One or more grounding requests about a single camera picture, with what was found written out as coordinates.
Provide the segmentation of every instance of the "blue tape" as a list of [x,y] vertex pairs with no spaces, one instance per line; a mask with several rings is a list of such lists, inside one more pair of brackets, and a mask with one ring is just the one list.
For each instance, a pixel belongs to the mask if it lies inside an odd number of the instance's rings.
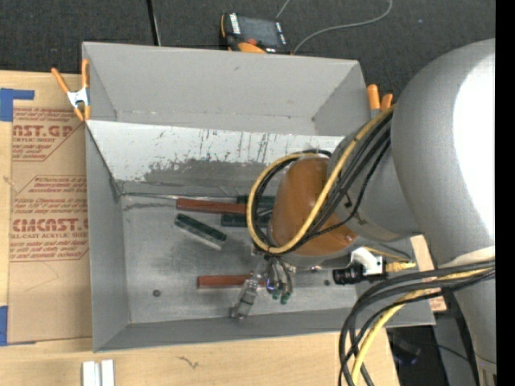
[[0,121],[13,121],[14,99],[34,100],[34,90],[0,88]]
[[7,345],[7,306],[0,306],[0,346]]

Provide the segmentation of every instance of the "cardboard sheet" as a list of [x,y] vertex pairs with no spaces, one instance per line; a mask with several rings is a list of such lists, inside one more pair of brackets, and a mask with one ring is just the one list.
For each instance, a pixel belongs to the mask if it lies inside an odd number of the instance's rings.
[[0,85],[35,90],[13,109],[7,341],[89,336],[84,125],[50,73],[0,72]]

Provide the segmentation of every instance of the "black floor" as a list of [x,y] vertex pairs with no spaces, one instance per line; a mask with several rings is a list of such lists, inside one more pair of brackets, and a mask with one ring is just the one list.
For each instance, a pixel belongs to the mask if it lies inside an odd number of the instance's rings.
[[[271,18],[286,0],[154,0],[163,45],[217,48],[220,14]],[[375,18],[388,0],[291,0],[293,46],[311,33]],[[398,96],[431,60],[496,33],[496,0],[393,0],[370,26],[332,31],[299,54],[359,60],[365,83]],[[78,72],[83,40],[152,44],[145,0],[0,0],[0,68]]]

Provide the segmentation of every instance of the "black device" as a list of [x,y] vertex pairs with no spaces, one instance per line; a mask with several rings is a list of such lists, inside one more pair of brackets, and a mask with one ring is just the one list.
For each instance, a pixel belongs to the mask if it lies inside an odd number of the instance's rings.
[[290,54],[289,44],[278,21],[223,13],[220,43],[230,51]]

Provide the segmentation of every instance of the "yellow cable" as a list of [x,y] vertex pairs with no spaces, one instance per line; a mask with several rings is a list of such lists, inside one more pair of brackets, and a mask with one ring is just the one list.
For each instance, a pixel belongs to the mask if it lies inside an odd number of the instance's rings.
[[390,259],[394,259],[396,261],[408,262],[408,261],[411,260],[408,257],[400,257],[400,256],[396,256],[396,255],[391,254],[391,253],[383,252],[382,250],[379,250],[378,248],[370,248],[369,246],[363,246],[363,247],[366,248],[371,253],[376,253],[376,254],[378,254],[380,256],[383,256],[383,257],[389,257]]
[[410,262],[395,261],[394,263],[387,263],[386,266],[385,266],[385,271],[387,273],[396,273],[396,272],[400,272],[402,270],[412,269],[416,265],[417,265],[416,263],[411,262],[411,261]]
[[247,213],[246,213],[246,219],[247,219],[247,226],[249,228],[249,234],[252,237],[252,240],[254,243],[261,249],[273,253],[273,254],[281,254],[284,252],[287,252],[292,247],[294,247],[300,240],[304,237],[309,227],[313,224],[315,221],[316,216],[319,214],[320,209],[322,208],[323,204],[326,201],[326,198],[328,197],[329,191],[331,190],[332,186],[336,182],[338,176],[340,175],[341,170],[344,167],[344,164],[347,162],[348,157],[356,147],[356,144],[381,120],[386,118],[388,115],[393,113],[394,106],[390,107],[389,109],[385,110],[384,112],[378,114],[374,119],[370,120],[367,124],[365,124],[362,129],[358,132],[358,134],[349,142],[347,147],[345,148],[344,152],[340,156],[340,159],[338,160],[335,168],[333,169],[331,175],[329,176],[329,179],[325,183],[325,186],[323,187],[322,191],[320,192],[319,198],[316,200],[315,206],[311,209],[311,212],[309,216],[306,218],[306,221],[302,225],[302,227],[297,231],[297,234],[291,239],[288,243],[284,244],[280,247],[273,247],[269,246],[267,243],[262,241],[259,236],[256,233],[256,230],[253,226],[253,218],[252,218],[252,211],[253,211],[253,200],[254,196],[256,195],[256,191],[259,188],[259,185],[261,184],[262,180],[265,178],[265,176],[271,172],[272,169],[274,169],[276,166],[281,164],[282,162],[285,162],[289,159],[293,160],[299,157],[299,155],[302,157],[304,154],[292,154],[290,156],[285,156],[283,158],[280,158],[279,160],[276,160],[273,162],[270,166],[268,166],[257,178],[256,182],[250,189],[249,193],[249,204],[247,205]]
[[[488,269],[481,269],[481,270],[472,270],[470,272],[462,272],[462,273],[453,273],[448,274],[447,276],[440,277],[436,279],[437,281],[443,281],[443,280],[452,280],[452,279],[460,279],[463,277],[469,277],[473,276],[478,273],[482,273]],[[424,295],[428,289],[421,289],[421,290],[414,290],[412,292],[409,292],[402,297],[400,297],[397,302],[403,301],[403,300],[409,300],[412,298],[417,298],[418,296]],[[354,360],[354,365],[352,366],[352,382],[356,383],[358,376],[360,374],[361,366],[363,364],[363,360],[365,359],[365,355],[367,354],[367,351],[369,351],[370,346],[372,345],[373,340],[377,336],[377,333],[379,333],[379,330],[390,320],[390,318],[396,314],[403,305],[397,305],[393,306],[392,308],[388,309],[384,314],[381,315],[381,317],[374,323],[372,329],[369,333],[365,336],[365,339],[363,340],[363,343],[361,344],[360,352],[357,354],[356,359]]]

